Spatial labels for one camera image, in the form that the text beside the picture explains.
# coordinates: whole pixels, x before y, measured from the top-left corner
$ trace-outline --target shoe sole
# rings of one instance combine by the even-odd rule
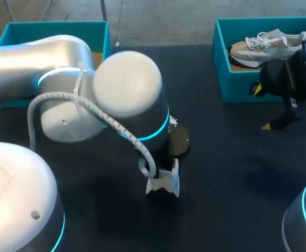
[[[267,62],[267,60],[261,60],[261,61],[247,61],[247,60],[242,60],[242,59],[238,59],[235,58],[234,56],[230,55],[231,58],[233,58],[235,61],[237,61],[238,63],[242,64],[243,66],[247,66],[247,67],[251,67],[251,68],[259,68],[259,66],[265,62]]]

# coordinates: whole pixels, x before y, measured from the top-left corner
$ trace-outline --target metal pole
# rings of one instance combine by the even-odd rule
[[[15,16],[14,16],[13,11],[12,11],[12,8],[11,8],[11,5],[9,4],[9,0],[4,0],[4,3],[5,3],[5,5],[6,5],[6,8],[7,8],[7,10],[8,10],[8,13],[9,13],[9,15],[10,15],[10,17],[11,17],[12,22],[16,22]]]
[[[105,2],[104,0],[100,0],[100,5],[101,5],[101,13],[103,15],[103,20],[107,21],[107,17],[106,17],[106,9],[105,9]]]

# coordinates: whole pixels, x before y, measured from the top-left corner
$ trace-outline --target screw hole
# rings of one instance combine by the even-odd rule
[[[41,216],[40,216],[38,211],[32,211],[32,213],[30,215],[32,216],[32,218],[34,220],[37,220],[37,221],[41,218]]]

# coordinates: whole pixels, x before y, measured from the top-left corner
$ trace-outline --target shoelace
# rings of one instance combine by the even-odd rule
[[[266,33],[261,32],[258,33],[257,38],[248,38],[246,37],[246,43],[250,50],[254,50],[257,46],[259,47],[265,47],[270,44],[268,36],[262,38],[261,36]]]

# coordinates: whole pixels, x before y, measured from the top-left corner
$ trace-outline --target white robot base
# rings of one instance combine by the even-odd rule
[[[64,225],[46,162],[27,148],[0,143],[0,252],[60,252]]]
[[[159,178],[150,178],[147,181],[146,194],[156,191],[160,188],[166,189],[169,193],[174,193],[177,197],[180,194],[179,180],[179,160],[174,159],[172,171],[159,170]]]

